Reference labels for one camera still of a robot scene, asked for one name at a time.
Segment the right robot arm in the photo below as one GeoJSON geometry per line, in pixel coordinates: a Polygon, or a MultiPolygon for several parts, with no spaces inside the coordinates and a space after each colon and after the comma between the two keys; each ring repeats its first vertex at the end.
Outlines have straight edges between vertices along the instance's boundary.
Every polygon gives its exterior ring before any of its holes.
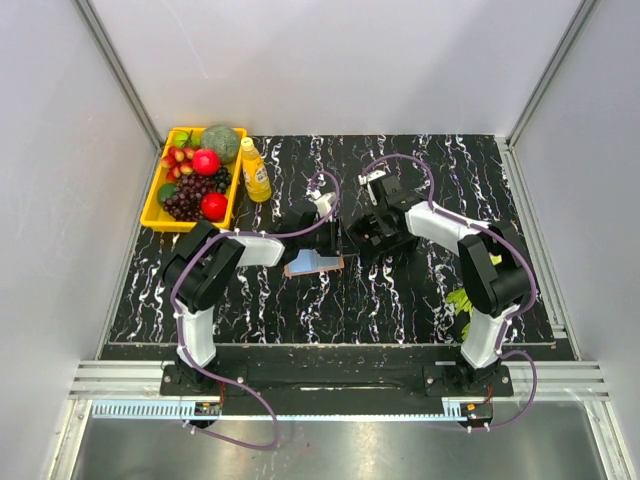
{"type": "Polygon", "coordinates": [[[369,212],[351,229],[362,259],[407,250],[420,238],[458,256],[473,312],[461,346],[467,363],[456,369],[454,379],[462,393],[480,394],[491,382],[487,366],[501,354],[506,323],[536,296],[517,233],[507,223],[477,222],[404,191],[396,176],[381,170],[358,181],[371,200],[369,212]]]}

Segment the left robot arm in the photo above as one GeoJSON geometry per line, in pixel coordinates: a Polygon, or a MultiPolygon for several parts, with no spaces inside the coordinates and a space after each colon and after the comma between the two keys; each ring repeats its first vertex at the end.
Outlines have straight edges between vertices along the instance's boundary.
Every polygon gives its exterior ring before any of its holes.
{"type": "Polygon", "coordinates": [[[164,266],[162,280],[170,293],[178,327],[178,356],[187,364],[182,383],[205,395],[217,381],[209,365],[216,356],[213,309],[228,283],[244,267],[283,267],[312,251],[322,261],[340,260],[341,222],[318,213],[296,214],[274,233],[224,231],[199,221],[178,242],[164,266]]]}

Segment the black card box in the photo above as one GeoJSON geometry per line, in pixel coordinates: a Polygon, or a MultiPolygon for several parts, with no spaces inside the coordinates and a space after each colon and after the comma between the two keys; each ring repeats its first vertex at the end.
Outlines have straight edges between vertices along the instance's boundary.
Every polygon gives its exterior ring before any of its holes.
{"type": "Polygon", "coordinates": [[[418,238],[407,231],[404,221],[395,213],[366,214],[347,229],[347,234],[363,265],[411,253],[418,244],[418,238]]]}

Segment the pink leather card holder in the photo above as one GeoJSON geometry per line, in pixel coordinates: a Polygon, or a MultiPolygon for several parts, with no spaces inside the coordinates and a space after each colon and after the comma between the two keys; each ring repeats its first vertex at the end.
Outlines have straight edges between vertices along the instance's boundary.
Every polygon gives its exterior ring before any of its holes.
{"type": "Polygon", "coordinates": [[[284,267],[284,275],[291,278],[344,268],[342,256],[324,257],[315,250],[301,250],[298,256],[284,267]]]}

